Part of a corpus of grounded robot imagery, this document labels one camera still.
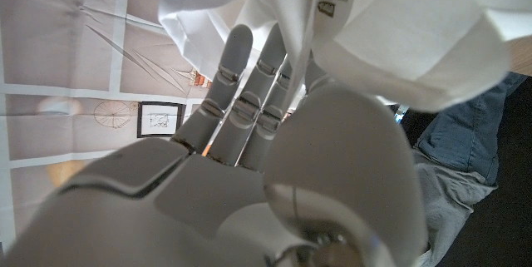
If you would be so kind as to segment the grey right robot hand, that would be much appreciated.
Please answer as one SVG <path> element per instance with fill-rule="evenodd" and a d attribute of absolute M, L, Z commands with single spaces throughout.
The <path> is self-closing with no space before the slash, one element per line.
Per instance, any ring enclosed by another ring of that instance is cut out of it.
<path fill-rule="evenodd" d="M 412 266 L 427 244 L 410 145 L 392 111 L 322 72 L 288 114 L 273 27 L 228 36 L 209 93 L 169 140 L 145 138 L 43 202 L 4 266 Z"/>

